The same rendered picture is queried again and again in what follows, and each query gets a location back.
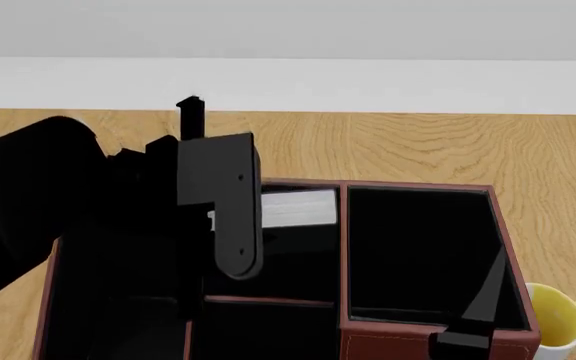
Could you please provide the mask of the yellow and white mug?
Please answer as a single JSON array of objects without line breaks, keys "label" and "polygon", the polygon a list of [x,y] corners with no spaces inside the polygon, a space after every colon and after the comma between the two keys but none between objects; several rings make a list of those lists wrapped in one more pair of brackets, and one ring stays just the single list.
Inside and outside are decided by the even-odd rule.
[{"label": "yellow and white mug", "polygon": [[544,284],[526,284],[541,341],[533,360],[566,360],[576,348],[576,300]]}]

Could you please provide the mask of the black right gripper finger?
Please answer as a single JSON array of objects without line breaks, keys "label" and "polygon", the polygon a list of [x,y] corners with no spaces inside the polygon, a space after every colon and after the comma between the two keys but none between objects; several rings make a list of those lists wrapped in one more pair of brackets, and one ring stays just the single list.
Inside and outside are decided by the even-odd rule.
[{"label": "black right gripper finger", "polygon": [[436,350],[490,350],[506,267],[500,248],[483,284],[465,311],[444,332],[435,334]]}]

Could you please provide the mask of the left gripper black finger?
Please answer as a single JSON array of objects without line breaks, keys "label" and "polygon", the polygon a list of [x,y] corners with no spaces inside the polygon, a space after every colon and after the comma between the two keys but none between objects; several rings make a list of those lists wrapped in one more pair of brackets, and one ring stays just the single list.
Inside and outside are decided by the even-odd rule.
[{"label": "left gripper black finger", "polygon": [[214,260],[235,280],[263,267],[260,159],[251,133],[182,141],[177,204],[214,207]]},{"label": "left gripper black finger", "polygon": [[205,241],[203,206],[181,206],[180,240],[178,243],[180,317],[192,320],[202,304],[202,270]]}]

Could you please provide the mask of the brown leather desk caddy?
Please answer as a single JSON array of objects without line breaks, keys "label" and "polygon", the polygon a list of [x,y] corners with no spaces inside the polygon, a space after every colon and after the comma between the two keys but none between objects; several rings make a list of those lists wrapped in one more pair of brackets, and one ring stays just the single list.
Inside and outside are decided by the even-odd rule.
[{"label": "brown leather desk caddy", "polygon": [[[202,278],[200,313],[164,303],[66,326],[48,319],[56,243],[32,360],[532,360],[534,311],[493,188],[272,179],[262,193],[336,191],[337,223],[263,229],[254,278]],[[502,248],[490,350],[436,350]]]}]

